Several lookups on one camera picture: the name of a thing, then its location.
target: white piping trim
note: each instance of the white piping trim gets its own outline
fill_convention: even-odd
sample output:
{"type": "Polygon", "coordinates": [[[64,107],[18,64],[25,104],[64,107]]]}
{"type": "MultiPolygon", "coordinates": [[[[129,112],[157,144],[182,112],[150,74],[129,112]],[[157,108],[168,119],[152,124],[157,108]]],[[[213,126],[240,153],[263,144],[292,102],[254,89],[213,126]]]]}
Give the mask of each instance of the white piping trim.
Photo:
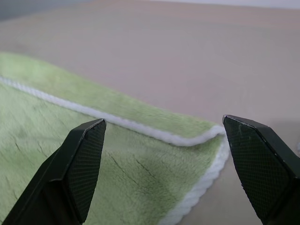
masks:
{"type": "Polygon", "coordinates": [[[218,178],[220,171],[224,168],[225,162],[229,157],[229,152],[229,144],[225,135],[216,158],[205,174],[185,195],[183,200],[178,203],[174,209],[170,210],[157,225],[176,225],[191,211],[192,207],[198,203],[200,197],[204,195],[206,190],[213,184],[213,181],[218,178]]]}
{"type": "Polygon", "coordinates": [[[154,129],[152,127],[143,125],[141,123],[137,123],[135,121],[132,120],[127,120],[118,116],[114,116],[112,114],[109,113],[105,113],[105,112],[101,112],[99,110],[90,108],[90,107],[86,107],[68,100],[64,100],[62,98],[59,97],[55,97],[53,95],[49,95],[45,92],[42,92],[40,90],[37,90],[35,88],[31,88],[28,86],[25,86],[23,84],[20,84],[18,82],[12,81],[8,78],[4,78],[0,76],[0,82],[14,87],[18,90],[24,91],[26,93],[29,93],[33,96],[36,96],[40,99],[43,99],[45,101],[54,103],[56,105],[65,107],[67,109],[71,109],[74,110],[76,112],[79,113],[83,113],[95,118],[105,118],[108,122],[119,125],[121,127],[139,132],[141,134],[150,136],[150,137],[154,137],[158,140],[161,140],[163,142],[166,143],[170,143],[176,146],[194,146],[197,144],[201,144],[204,143],[206,141],[208,141],[211,138],[214,138],[217,135],[225,135],[225,129],[219,125],[215,125],[213,126],[211,129],[209,129],[208,131],[206,131],[205,133],[203,133],[202,135],[199,135],[197,137],[193,137],[193,138],[185,138],[185,137],[181,137],[179,135],[174,135],[171,134],[169,132],[166,131],[162,131],[162,130],[158,130],[158,129],[154,129]]]}

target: beige table surface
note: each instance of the beige table surface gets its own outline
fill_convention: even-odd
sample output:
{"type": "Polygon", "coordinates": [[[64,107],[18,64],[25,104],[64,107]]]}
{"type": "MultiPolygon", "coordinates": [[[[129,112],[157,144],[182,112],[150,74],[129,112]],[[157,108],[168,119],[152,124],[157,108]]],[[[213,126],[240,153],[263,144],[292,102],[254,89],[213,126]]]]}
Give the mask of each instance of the beige table surface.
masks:
{"type": "MultiPolygon", "coordinates": [[[[300,11],[96,1],[0,23],[0,50],[173,112],[257,120],[293,150],[300,142],[300,11]]],[[[232,159],[181,224],[261,224],[232,159]]]]}

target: black tool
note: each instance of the black tool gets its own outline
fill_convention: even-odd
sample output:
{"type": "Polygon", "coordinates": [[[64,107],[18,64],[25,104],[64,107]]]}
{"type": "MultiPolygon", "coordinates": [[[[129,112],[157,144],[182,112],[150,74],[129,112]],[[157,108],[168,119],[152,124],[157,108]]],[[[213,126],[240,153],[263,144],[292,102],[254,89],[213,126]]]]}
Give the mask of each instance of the black tool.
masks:
{"type": "Polygon", "coordinates": [[[80,225],[98,180],[106,122],[71,132],[38,169],[3,225],[80,225]]]}
{"type": "Polygon", "coordinates": [[[225,115],[235,169],[264,225],[300,224],[300,158],[268,126],[225,115]]]}

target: green towel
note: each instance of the green towel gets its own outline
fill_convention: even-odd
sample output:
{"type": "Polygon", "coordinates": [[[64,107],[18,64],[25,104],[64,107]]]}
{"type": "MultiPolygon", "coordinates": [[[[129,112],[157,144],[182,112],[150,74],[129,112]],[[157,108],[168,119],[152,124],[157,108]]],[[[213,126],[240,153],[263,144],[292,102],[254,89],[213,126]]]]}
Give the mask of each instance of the green towel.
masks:
{"type": "Polygon", "coordinates": [[[219,125],[20,55],[0,54],[0,103],[1,221],[68,132],[95,118],[108,124],[87,225],[174,225],[229,155],[219,125]]]}

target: textured grip surface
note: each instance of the textured grip surface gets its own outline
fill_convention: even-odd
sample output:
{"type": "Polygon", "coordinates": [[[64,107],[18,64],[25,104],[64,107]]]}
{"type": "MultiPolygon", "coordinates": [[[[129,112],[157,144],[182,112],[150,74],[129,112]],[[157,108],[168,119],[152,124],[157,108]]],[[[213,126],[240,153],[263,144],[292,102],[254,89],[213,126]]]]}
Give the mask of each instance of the textured grip surface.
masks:
{"type": "Polygon", "coordinates": [[[235,169],[262,222],[288,186],[289,175],[256,130],[235,120],[224,120],[235,169]]]}
{"type": "Polygon", "coordinates": [[[105,125],[98,124],[82,140],[66,174],[66,183],[80,223],[88,215],[98,180],[105,125]]]}

